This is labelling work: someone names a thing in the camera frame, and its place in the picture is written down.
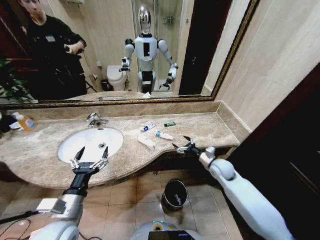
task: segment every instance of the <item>black trash can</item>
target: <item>black trash can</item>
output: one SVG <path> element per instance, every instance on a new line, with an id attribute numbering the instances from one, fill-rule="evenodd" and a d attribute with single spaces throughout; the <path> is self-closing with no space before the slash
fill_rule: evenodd
<path id="1" fill-rule="evenodd" d="M 169 211 L 183 207 L 188 197 L 186 186 L 178 179 L 171 179 L 165 186 L 161 204 Z"/>
<path id="2" fill-rule="evenodd" d="M 101 87 L 103 91 L 113 91 L 114 87 L 109 83 L 108 79 L 102 79 L 101 80 Z"/>

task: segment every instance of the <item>chrome robot head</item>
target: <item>chrome robot head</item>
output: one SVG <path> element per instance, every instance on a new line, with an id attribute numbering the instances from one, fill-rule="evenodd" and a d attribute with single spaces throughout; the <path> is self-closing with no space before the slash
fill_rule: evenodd
<path id="1" fill-rule="evenodd" d="M 151 26 L 151 14 L 149 9 L 146 6 L 141 6 L 138 15 L 142 34 L 149 34 Z"/>

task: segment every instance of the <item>white sink basin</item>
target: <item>white sink basin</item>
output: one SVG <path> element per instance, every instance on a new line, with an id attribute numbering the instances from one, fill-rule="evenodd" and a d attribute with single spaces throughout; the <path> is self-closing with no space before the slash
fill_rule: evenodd
<path id="1" fill-rule="evenodd" d="M 124 138 L 120 131 L 113 128 L 90 128 L 67 137 L 59 146 L 58 157 L 70 163 L 77 152 L 85 147 L 80 162 L 96 162 L 101 159 L 108 146 L 108 157 L 114 155 L 122 146 Z"/>

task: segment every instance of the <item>mirror frame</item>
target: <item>mirror frame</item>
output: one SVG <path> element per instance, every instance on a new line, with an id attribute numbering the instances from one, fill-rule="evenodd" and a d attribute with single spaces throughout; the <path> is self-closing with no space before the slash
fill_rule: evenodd
<path id="1" fill-rule="evenodd" d="M 73 101 L 73 100 L 46 100 L 40 103 L 26 104 L 0 104 L 0 110 L 15 110 L 15 109 L 42 109 L 42 108 L 66 108 L 66 107 L 90 107 L 90 106 L 105 106 L 105 105 L 126 105 L 126 104 L 151 104 L 151 103 L 175 103 L 175 102 L 204 102 L 214 101 L 218 91 L 227 75 L 230 65 L 237 53 L 241 41 L 246 33 L 250 21 L 256 11 L 260 0 L 250 0 L 248 7 L 243 15 L 239 29 L 234 37 L 232 45 L 229 49 L 227 57 L 223 63 L 218 79 L 214 85 L 210 96 L 181 96 L 168 98 L 150 98 L 150 99 L 124 99 L 124 100 L 109 100 L 109 101 Z"/>

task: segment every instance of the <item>black cable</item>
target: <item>black cable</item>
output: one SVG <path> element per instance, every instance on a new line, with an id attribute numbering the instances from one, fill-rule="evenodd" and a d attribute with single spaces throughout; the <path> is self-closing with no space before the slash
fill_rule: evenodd
<path id="1" fill-rule="evenodd" d="M 17 221 L 14 221 L 13 223 L 11 223 L 1 234 L 0 234 L 0 237 L 5 234 L 5 232 L 11 228 L 14 224 L 20 222 L 20 221 L 23 221 L 23 220 L 27 220 L 28 222 L 28 226 L 26 227 L 26 229 L 23 231 L 23 233 L 20 235 L 20 237 L 7 237 L 6 239 L 4 240 L 28 240 L 30 238 L 30 235 L 25 237 L 25 238 L 22 238 L 22 236 L 26 233 L 26 231 L 30 228 L 30 225 L 32 223 L 32 221 L 28 218 L 23 218 L 23 219 L 19 219 Z M 84 240 L 92 240 L 92 239 L 98 239 L 98 240 L 102 240 L 100 237 L 98 236 L 92 236 L 90 238 L 86 238 L 85 236 L 83 236 L 83 234 L 79 231 L 79 235 L 84 239 Z"/>
<path id="2" fill-rule="evenodd" d="M 28 226 L 26 227 L 26 229 L 24 230 L 24 232 L 21 234 L 20 237 L 7 237 L 5 240 L 26 240 L 26 239 L 29 239 L 30 236 L 28 237 L 25 237 L 23 239 L 22 236 L 26 233 L 26 231 L 29 229 L 30 225 L 31 225 L 31 220 L 28 219 L 28 218 L 23 218 L 23 219 L 20 219 L 20 220 L 17 220 L 17 221 L 14 221 L 13 223 L 11 223 L 1 234 L 0 234 L 0 237 L 5 234 L 5 232 L 12 227 L 12 225 L 16 224 L 17 222 L 20 222 L 20 221 L 23 221 L 23 220 L 27 220 L 28 221 Z"/>
<path id="3" fill-rule="evenodd" d="M 102 240 L 100 237 L 98 236 L 92 236 L 90 238 L 85 238 L 82 233 L 79 231 L 79 235 L 84 239 L 84 240 L 91 240 L 91 239 L 98 239 L 98 240 Z"/>
<path id="4" fill-rule="evenodd" d="M 8 217 L 8 218 L 1 219 L 0 220 L 0 225 L 12 222 L 14 220 L 26 219 L 26 218 L 31 217 L 32 215 L 36 215 L 36 214 L 40 214 L 40 212 L 39 211 L 26 211 L 25 213 L 22 213 L 22 214 L 17 215 L 17 216 L 11 216 L 11 217 Z"/>

